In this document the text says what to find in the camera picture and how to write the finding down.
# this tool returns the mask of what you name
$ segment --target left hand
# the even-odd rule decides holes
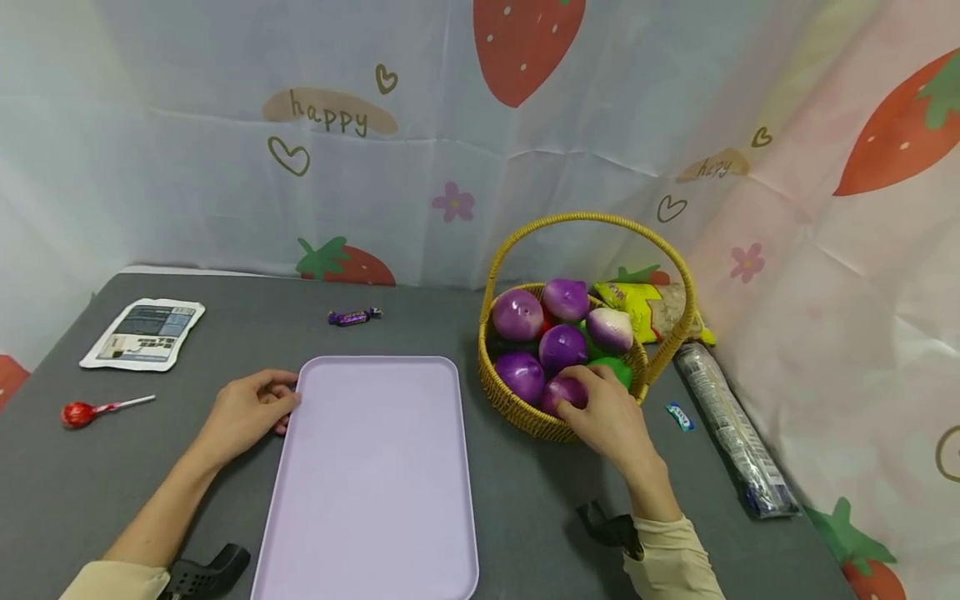
[[[229,382],[217,399],[190,450],[211,468],[222,468],[274,429],[286,433],[300,394],[290,385],[297,374],[267,369]]]

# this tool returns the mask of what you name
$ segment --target lavender tray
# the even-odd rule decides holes
[[[467,600],[479,577],[456,366],[322,356],[300,370],[252,600]]]

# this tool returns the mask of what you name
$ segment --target fabric backdrop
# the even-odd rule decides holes
[[[128,264],[475,288],[610,212],[860,597],[960,595],[955,3],[8,4],[0,407]],[[502,275],[664,260],[578,223]]]

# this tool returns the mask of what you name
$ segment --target sleeve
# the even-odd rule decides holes
[[[644,556],[624,556],[623,570],[643,600],[724,600],[707,551],[686,517],[661,523],[634,517]]]
[[[162,567],[98,561],[80,571],[60,600],[156,600],[169,581]]]

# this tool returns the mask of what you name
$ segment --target lollipop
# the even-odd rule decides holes
[[[68,429],[80,429],[81,427],[90,425],[91,421],[104,413],[112,413],[125,406],[149,402],[154,398],[156,398],[156,396],[144,396],[123,402],[111,402],[110,404],[103,404],[101,406],[90,406],[86,402],[71,402],[60,411],[60,421],[62,421],[63,426]]]

